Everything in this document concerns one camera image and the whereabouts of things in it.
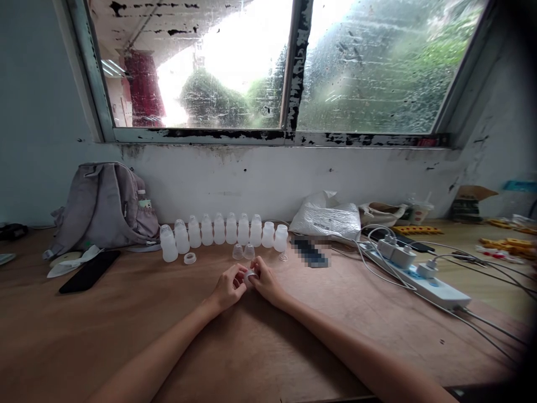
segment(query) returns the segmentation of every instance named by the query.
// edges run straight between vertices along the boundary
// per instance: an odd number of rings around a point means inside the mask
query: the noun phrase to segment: window frame
[[[85,91],[90,105],[89,119],[95,119],[100,141],[106,143],[174,143],[225,144],[256,146],[304,147],[384,147],[384,148],[451,148],[461,150],[470,136],[460,122],[468,116],[472,99],[484,85],[483,74],[476,70],[490,70],[493,65],[480,65],[481,59],[492,61],[498,46],[487,49],[488,33],[495,17],[495,1],[489,0],[478,21],[468,48],[455,77],[448,88],[431,133],[350,133],[297,131],[298,114],[304,89],[304,65],[312,23],[314,0],[293,0],[288,54],[285,62],[284,86],[279,129],[177,129],[115,127],[97,36],[86,0],[55,0],[64,7],[69,19],[77,62],[85,74]]]

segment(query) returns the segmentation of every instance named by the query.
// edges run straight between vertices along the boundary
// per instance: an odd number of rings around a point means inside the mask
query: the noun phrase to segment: window
[[[106,141],[305,146],[448,146],[440,123],[486,9],[66,1]]]

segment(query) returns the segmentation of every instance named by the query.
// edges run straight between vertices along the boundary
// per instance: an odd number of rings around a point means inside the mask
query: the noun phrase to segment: bag
[[[323,190],[306,197],[289,231],[355,240],[361,228],[360,213],[355,204],[340,204],[335,196],[336,192]]]
[[[78,167],[67,204],[52,212],[58,231],[43,259],[71,249],[117,248],[156,243],[159,231],[153,208],[138,204],[144,181],[119,162],[85,163]]]
[[[393,227],[407,209],[406,204],[392,206],[389,204],[372,203],[360,204],[360,218],[363,225],[378,224],[385,227]]]

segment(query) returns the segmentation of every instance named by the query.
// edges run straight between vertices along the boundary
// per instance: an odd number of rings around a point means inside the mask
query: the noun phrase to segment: gray backpack
[[[58,231],[43,259],[89,244],[108,249],[157,243],[155,211],[138,204],[136,191],[143,189],[144,181],[122,163],[80,165],[67,204],[52,212]]]

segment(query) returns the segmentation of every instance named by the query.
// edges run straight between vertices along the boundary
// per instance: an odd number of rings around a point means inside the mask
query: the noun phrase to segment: hand
[[[259,294],[272,305],[279,308],[285,298],[289,295],[284,291],[280,283],[278,283],[276,275],[272,269],[267,266],[260,256],[256,256],[256,258],[252,260],[251,269],[256,272],[259,279],[251,275],[248,280],[253,284]]]
[[[213,293],[208,298],[218,313],[234,305],[245,293],[244,273],[247,271],[243,265],[235,264],[221,274]]]

